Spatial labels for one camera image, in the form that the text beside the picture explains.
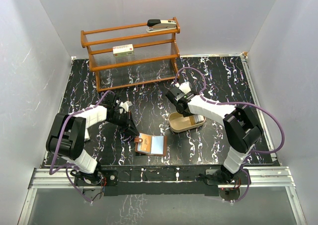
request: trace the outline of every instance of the wooden shelf frame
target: wooden shelf frame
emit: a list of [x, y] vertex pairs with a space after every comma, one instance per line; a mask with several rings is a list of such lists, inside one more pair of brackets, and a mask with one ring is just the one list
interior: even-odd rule
[[[134, 86], [134, 85], [139, 85], [139, 84], [144, 84], [144, 83], [159, 82], [159, 81], [163, 81], [163, 80], [174, 79], [174, 77], [166, 77], [166, 78], [143, 81], [143, 82], [138, 82], [138, 83], [120, 85], [120, 86], [115, 86], [115, 87], [111, 87], [111, 88], [101, 88], [100, 87], [100, 79], [99, 79], [99, 71], [101, 71], [101, 70], [108, 70], [108, 69], [126, 67], [126, 66], [138, 65], [138, 64], [146, 64], [146, 63], [163, 61], [163, 60], [171, 60], [173, 70], [175, 73], [177, 73], [178, 68], [176, 65], [176, 58], [180, 57], [180, 53], [179, 53], [178, 46], [176, 44], [175, 35], [180, 33], [180, 26], [179, 26], [179, 23], [178, 23], [176, 17], [174, 17], [171, 20], [175, 20], [177, 23], [177, 26], [175, 29], [150, 32], [150, 33], [146, 32], [146, 30], [144, 30], [145, 26], [147, 26], [147, 23], [112, 27], [112, 28], [92, 30], [92, 31], [83, 31], [82, 30], [81, 34], [80, 34], [80, 41], [81, 41], [82, 47], [87, 48], [88, 56], [89, 56], [89, 69], [92, 72], [95, 72], [97, 91], [101, 92], [101, 91], [105, 91], [105, 90], [109, 90], [109, 89], [116, 89], [116, 88], [129, 87], [129, 86]], [[87, 37], [89, 35], [93, 35], [93, 34], [98, 35], [99, 33], [114, 32], [117, 30], [125, 30], [125, 29], [132, 29], [132, 28], [138, 29], [138, 27], [139, 28], [143, 27], [143, 28], [141, 28], [142, 31], [136, 30], [136, 33], [133, 33], [132, 35], [113, 37], [113, 38], [109, 38], [109, 39], [98, 39], [98, 40], [92, 40], [92, 41], [87, 40]], [[133, 39], [152, 37], [152, 36], [158, 36], [158, 35], [166, 35], [166, 34], [171, 34], [171, 39], [142, 43], [142, 44], [134, 44], [133, 46], [134, 46], [134, 49], [139, 49], [139, 48], [151, 49], [151, 47], [154, 48], [154, 47], [159, 46], [159, 45], [170, 46], [171, 47], [170, 54], [167, 54], [167, 50], [163, 51], [162, 55], [160, 54], [160, 51], [157, 51], [157, 55], [155, 55], [153, 57], [150, 56], [150, 57], [141, 58], [141, 59], [137, 59], [137, 57], [132, 57], [132, 58], [136, 58], [135, 60], [133, 60], [133, 59], [130, 60], [131, 58], [128, 59], [128, 57], [127, 57], [126, 61], [120, 60], [120, 58], [119, 58], [118, 61], [123, 61], [123, 62], [117, 63], [117, 62], [114, 62], [114, 59], [113, 59], [111, 63], [107, 64], [107, 62], [111, 61], [111, 60], [109, 60], [110, 59], [109, 55], [111, 55], [111, 52], [113, 51], [112, 48], [95, 50], [95, 51], [91, 50], [91, 46], [94, 46], [94, 45], [107, 44], [107, 43], [125, 41], [125, 40], [133, 40]]]

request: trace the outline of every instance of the box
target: box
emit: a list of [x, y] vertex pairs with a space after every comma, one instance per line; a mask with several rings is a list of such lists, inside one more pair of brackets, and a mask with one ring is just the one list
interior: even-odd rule
[[113, 54], [114, 54], [115, 58], [123, 57], [123, 56], [127, 56], [127, 55], [133, 55], [134, 54], [134, 47], [132, 44], [115, 46], [115, 47], [113, 47]]

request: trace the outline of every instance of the metal frame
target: metal frame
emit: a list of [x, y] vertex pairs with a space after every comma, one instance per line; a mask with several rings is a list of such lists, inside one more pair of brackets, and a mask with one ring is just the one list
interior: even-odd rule
[[[246, 62], [246, 58], [244, 57], [244, 55], [242, 54], [231, 54], [231, 55], [213, 54], [213, 55], [184, 55], [181, 57], [225, 57], [225, 56], [240, 56], [244, 71], [246, 73], [248, 84], [252, 93], [253, 100], [255, 104], [259, 106], [259, 101], [255, 92], [254, 85], [252, 83], [248, 64]], [[265, 134], [267, 144], [269, 146], [269, 150], [273, 150], [274, 149], [273, 142], [268, 133], [268, 128], [265, 123], [263, 113], [260, 111], [257, 111], [257, 112], [260, 118], [260, 122], [263, 128], [265, 129], [264, 134]], [[272, 153], [271, 155], [274, 161], [276, 159], [276, 154]], [[290, 173], [289, 167], [246, 166], [245, 169], [248, 169], [250, 173], [250, 177], [251, 177], [250, 187], [285, 187], [297, 224], [298, 225], [307, 224], [297, 193], [296, 193], [294, 179]], [[140, 181], [128, 181], [128, 182], [140, 183]], [[167, 181], [167, 182], [182, 183], [184, 181], [181, 182], [176, 180], [176, 181]], [[232, 187], [232, 185], [219, 185], [218, 187], [227, 188], [227, 187]], [[67, 179], [65, 169], [61, 169], [60, 171], [56, 172], [54, 175], [49, 175], [49, 169], [34, 170], [18, 225], [26, 225], [28, 223], [28, 220], [33, 208], [33, 204], [35, 201], [37, 189], [48, 189], [48, 188], [51, 188], [51, 189], [62, 189], [62, 188], [72, 189], [73, 188]], [[81, 186], [79, 188], [100, 189], [100, 186]]]

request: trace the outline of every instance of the wooden shelf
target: wooden shelf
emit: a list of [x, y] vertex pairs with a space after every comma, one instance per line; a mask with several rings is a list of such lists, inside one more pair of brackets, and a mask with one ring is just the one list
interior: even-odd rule
[[[129, 84], [117, 85], [116, 87], [103, 88], [100, 86], [102, 80], [99, 78], [100, 71], [111, 70], [122, 67], [132, 67], [136, 65], [146, 66], [149, 63], [170, 60], [174, 74], [177, 72], [176, 58], [180, 57], [179, 49], [176, 44], [175, 34], [180, 33], [180, 26], [177, 19], [174, 17], [177, 27], [175, 29], [150, 32], [146, 31], [147, 23], [119, 26], [107, 29], [81, 31], [81, 45], [83, 48], [87, 48], [89, 55], [89, 68], [96, 73], [97, 91], [103, 91], [107, 89], [115, 89], [120, 87], [128, 87], [131, 85], [138, 85], [148, 82], [157, 82], [163, 80], [170, 80], [174, 78], [174, 75], [166, 75], [166, 77], [155, 77], [149, 80], [132, 82]], [[91, 46], [112, 43], [117, 41], [127, 41], [132, 39], [152, 37], [158, 35], [171, 34], [171, 39], [154, 41], [142, 44], [133, 44], [134, 55], [115, 58], [113, 56], [113, 49], [102, 49], [92, 51]]]

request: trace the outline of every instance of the white wall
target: white wall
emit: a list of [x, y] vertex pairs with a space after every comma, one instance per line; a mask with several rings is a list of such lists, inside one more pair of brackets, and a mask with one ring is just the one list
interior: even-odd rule
[[70, 71], [39, 0], [0, 1], [0, 218], [17, 224]]
[[[248, 55], [261, 105], [286, 132], [278, 153], [290, 167], [305, 217], [317, 224], [318, 0], [277, 0]], [[268, 120], [276, 144], [280, 135]]]
[[248, 51], [275, 0], [40, 0], [71, 56], [87, 58], [80, 31], [176, 16], [181, 54]]

